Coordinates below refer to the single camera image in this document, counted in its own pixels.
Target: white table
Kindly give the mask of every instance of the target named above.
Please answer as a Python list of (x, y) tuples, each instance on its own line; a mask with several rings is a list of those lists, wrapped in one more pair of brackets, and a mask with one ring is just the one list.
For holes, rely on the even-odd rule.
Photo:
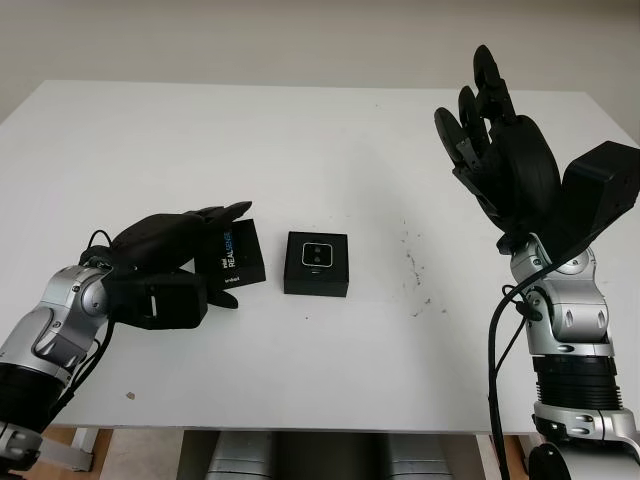
[[(631, 139), (585, 94), (514, 92), (564, 169)], [(433, 125), (454, 90), (46, 82), (0, 126), (0, 337), (90, 233), (253, 200), (267, 282), (197, 330), (118, 325), (57, 423), (486, 432), (500, 232), (451, 175)], [(289, 230), (349, 235), (346, 299), (287, 296)], [(638, 411), (640, 208), (593, 245), (624, 403)], [(517, 325), (506, 315), (499, 345)], [(533, 430), (524, 337), (499, 380), (506, 432)], [(135, 399), (127, 397), (131, 392)]]

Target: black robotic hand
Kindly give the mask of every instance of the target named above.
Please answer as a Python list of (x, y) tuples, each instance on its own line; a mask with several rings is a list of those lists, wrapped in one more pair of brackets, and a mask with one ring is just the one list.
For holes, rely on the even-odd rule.
[(195, 328), (207, 312), (207, 303), (238, 308), (235, 297), (212, 288), (206, 276), (180, 267), (249, 207), (251, 202), (240, 202), (151, 215), (116, 236), (109, 247), (87, 248), (81, 265), (112, 269), (102, 281), (109, 297), (109, 318), (149, 330)]
[(533, 120), (516, 115), (484, 45), (473, 57), (473, 73), (478, 94), (468, 86), (460, 91), (460, 123), (445, 108), (435, 112), (453, 174), (504, 232), (500, 253), (512, 254), (534, 234), (549, 259), (579, 254), (633, 207), (640, 191), (639, 150), (604, 142), (571, 162), (561, 183), (544, 136)]

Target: black box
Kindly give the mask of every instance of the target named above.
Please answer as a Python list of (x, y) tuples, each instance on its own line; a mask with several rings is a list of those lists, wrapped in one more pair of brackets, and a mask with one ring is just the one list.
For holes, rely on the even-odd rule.
[(253, 220), (231, 224), (206, 240), (195, 257), (196, 273), (219, 290), (264, 282), (264, 262)]
[(346, 297), (349, 288), (347, 236), (289, 232), (284, 293)]

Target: robotic arm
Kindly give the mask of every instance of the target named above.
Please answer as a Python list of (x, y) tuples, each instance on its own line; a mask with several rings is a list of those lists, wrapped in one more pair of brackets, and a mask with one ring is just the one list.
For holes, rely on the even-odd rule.
[[(207, 303), (238, 307), (205, 276), (180, 267), (250, 206), (152, 215), (108, 247), (89, 245), (78, 265), (51, 278), (40, 303), (0, 347), (0, 478), (35, 463), (40, 434), (95, 368), (116, 322), (148, 330), (195, 328)], [(104, 324), (100, 343), (95, 337)], [(87, 358), (94, 342), (98, 349)]]
[(640, 478), (640, 435), (615, 382), (609, 314), (588, 248), (633, 207), (640, 191), (639, 151), (605, 142), (574, 160), (561, 182), (542, 133), (533, 120), (515, 114), (484, 45), (473, 67), (478, 95), (469, 87), (460, 92), (460, 123), (444, 108), (435, 112), (435, 123), (453, 174), (504, 232), (498, 250), (511, 255), (519, 282), (500, 302), (489, 329), (489, 404), (502, 478), (508, 480), (509, 471), (495, 333), (500, 314), (518, 295), (538, 375), (533, 419), (548, 441), (530, 455), (531, 479)]

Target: black cable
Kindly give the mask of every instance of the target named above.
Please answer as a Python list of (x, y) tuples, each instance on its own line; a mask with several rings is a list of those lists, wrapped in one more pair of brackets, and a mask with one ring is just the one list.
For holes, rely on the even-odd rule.
[(507, 345), (507, 348), (504, 349), (504, 353), (500, 357), (500, 360), (498, 360), (498, 365), (496, 366), (496, 375), (500, 371), (500, 367), (502, 366), (502, 362), (504, 362), (504, 359), (507, 358), (507, 355), (509, 355), (509, 352), (511, 351), (511, 347), (513, 347), (513, 344), (516, 343), (516, 340), (520, 336), (520, 333), (522, 332), (522, 329), (524, 328), (526, 323), (527, 323), (527, 318), (526, 317), (522, 317), (522, 320), (520, 321), (520, 325), (518, 326), (518, 329), (516, 330), (516, 333), (513, 334), (513, 337), (511, 337), (511, 340), (509, 341), (509, 344)]
[(109, 234), (102, 229), (98, 229), (91, 234), (91, 238), (89, 238), (89, 244), (87, 245), (87, 248), (90, 248), (91, 245), (93, 245), (93, 241), (95, 240), (96, 235), (98, 235), (99, 233), (104, 235), (104, 238), (107, 239), (107, 243), (109, 244), (109, 246), (111, 246), (111, 237), (109, 237)]
[(100, 340), (98, 340), (97, 338), (93, 339), (94, 343), (98, 346), (98, 348), (96, 349), (95, 352), (93, 352), (91, 354), (91, 356), (89, 358), (87, 358), (84, 362), (82, 362), (79, 366), (78, 369), (76, 370), (76, 372), (73, 374), (73, 378), (71, 379), (71, 383), (70, 385), (73, 385), (74, 383), (76, 383), (77, 378), (80, 376), (80, 374), (82, 373), (82, 371), (87, 367), (87, 365), (89, 364), (89, 362), (92, 362), (94, 358), (96, 358), (96, 355), (98, 354), (98, 350), (100, 350), (100, 348), (102, 348), (102, 343), (100, 343)]
[(542, 270), (534, 273), (530, 277), (526, 278), (518, 285), (513, 287), (506, 295), (500, 300), (498, 306), (493, 312), (491, 317), (491, 323), (489, 324), (489, 341), (488, 341), (488, 354), (489, 354), (489, 416), (491, 418), (491, 434), (493, 436), (493, 444), (496, 449), (496, 456), (498, 457), (498, 464), (500, 466), (500, 476), (502, 480), (509, 480), (509, 468), (507, 466), (507, 454), (504, 446), (504, 437), (502, 435), (502, 423), (500, 421), (500, 408), (498, 405), (498, 371), (496, 369), (496, 332), (498, 330), (498, 322), (500, 317), (516, 295), (522, 295), (524, 289), (532, 285), (534, 282), (540, 280), (545, 275), (553, 272), (558, 267), (575, 257), (575, 253), (568, 253), (563, 258), (555, 263), (543, 268)]
[[(509, 292), (507, 292), (507, 288), (509, 289), (509, 291), (511, 291), (516, 287), (514, 287), (513, 285), (503, 285), (502, 286), (502, 295), (505, 296), (505, 297), (507, 296), (507, 293), (509, 293)], [(522, 298), (523, 302), (527, 301), (527, 299), (525, 298), (523, 293), (520, 293), (520, 298)]]
[(65, 390), (65, 392), (60, 396), (55, 405), (51, 408), (49, 412), (49, 421), (52, 422), (55, 417), (60, 413), (64, 407), (71, 401), (71, 399), (75, 396), (76, 390), (84, 383), (91, 372), (96, 368), (100, 359), (104, 355), (104, 352), (107, 350), (109, 343), (111, 342), (111, 337), (113, 336), (113, 329), (115, 327), (116, 322), (114, 320), (109, 319), (107, 321), (107, 331), (104, 335), (104, 339), (102, 340), (102, 345), (95, 352), (95, 357), (91, 363), (88, 363), (86, 369), (78, 375), (78, 377), (69, 384), (69, 388)]

